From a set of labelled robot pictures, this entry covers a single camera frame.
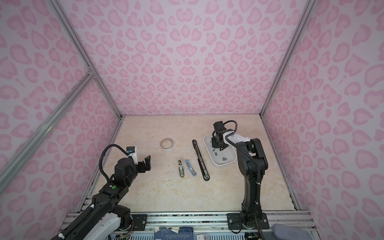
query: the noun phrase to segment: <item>beige marble tabletop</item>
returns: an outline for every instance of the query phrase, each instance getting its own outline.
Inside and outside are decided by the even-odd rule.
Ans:
[[[203,137],[214,130],[216,121],[235,120],[237,133],[249,138],[259,138],[268,160],[268,170],[261,186],[263,210],[294,210],[284,179],[276,162],[271,145],[259,115],[199,115],[199,116],[128,116],[125,117],[115,143],[123,148],[137,146],[139,161],[151,155],[152,169],[139,173],[120,205],[132,212],[181,212],[181,211],[235,211],[241,210],[244,198],[244,177],[237,161],[216,166],[209,157]],[[169,137],[174,148],[166,152],[160,148],[162,139]],[[196,139],[210,175],[204,181],[197,155],[192,145]],[[125,155],[113,148],[104,171],[114,173],[117,161]],[[185,176],[179,176],[177,160],[183,162]],[[185,166],[189,159],[197,176],[193,177]],[[94,194],[106,183],[99,178]]]

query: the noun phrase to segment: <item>robotic arm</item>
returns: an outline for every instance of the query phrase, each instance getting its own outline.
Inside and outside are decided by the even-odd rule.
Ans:
[[[225,124],[233,122],[234,130],[226,129]],[[240,213],[241,224],[244,228],[253,229],[256,227],[259,232],[268,229],[266,215],[262,213],[260,205],[260,186],[265,170],[268,169],[268,162],[265,157],[263,146],[259,139],[249,139],[235,133],[237,123],[233,120],[223,123],[214,123],[215,131],[212,133],[212,147],[224,150],[229,145],[237,149],[237,162],[240,172],[245,180],[245,194]]]
[[[118,161],[115,173],[108,178],[100,163],[106,150],[112,146],[118,147],[127,157]],[[127,147],[127,151],[124,151],[120,146],[111,144],[103,151],[99,167],[107,183],[98,194],[92,196],[91,204],[51,240],[105,239],[116,229],[129,230],[133,227],[130,209],[118,203],[128,193],[137,174],[151,169],[151,156],[146,157],[145,162],[137,162],[135,147]],[[107,218],[106,224],[95,226],[103,217]]]

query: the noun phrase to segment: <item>black mounting plate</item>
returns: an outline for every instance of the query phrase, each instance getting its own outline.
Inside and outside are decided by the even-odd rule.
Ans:
[[[227,223],[229,230],[239,230],[240,227],[241,229],[246,229],[241,223],[240,214],[227,214]],[[269,223],[265,213],[262,213],[262,220],[260,221],[260,226],[262,227],[262,229],[269,229]]]
[[[147,224],[147,214],[132,214],[134,222],[132,231],[144,231]]]

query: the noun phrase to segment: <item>white tape roll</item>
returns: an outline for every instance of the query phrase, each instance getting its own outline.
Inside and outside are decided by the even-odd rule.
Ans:
[[[163,149],[166,152],[171,151],[173,146],[174,146],[173,141],[170,138],[165,138],[160,142],[161,149]]]

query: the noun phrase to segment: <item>pink wall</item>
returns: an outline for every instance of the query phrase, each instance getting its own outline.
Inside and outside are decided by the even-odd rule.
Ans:
[[[61,1],[123,114],[259,113],[305,3]]]
[[[0,3],[0,172],[85,75],[44,0]]]
[[[1,239],[50,239],[73,212],[117,119],[87,87],[0,196]]]
[[[384,2],[322,0],[266,114],[322,239],[384,238]]]

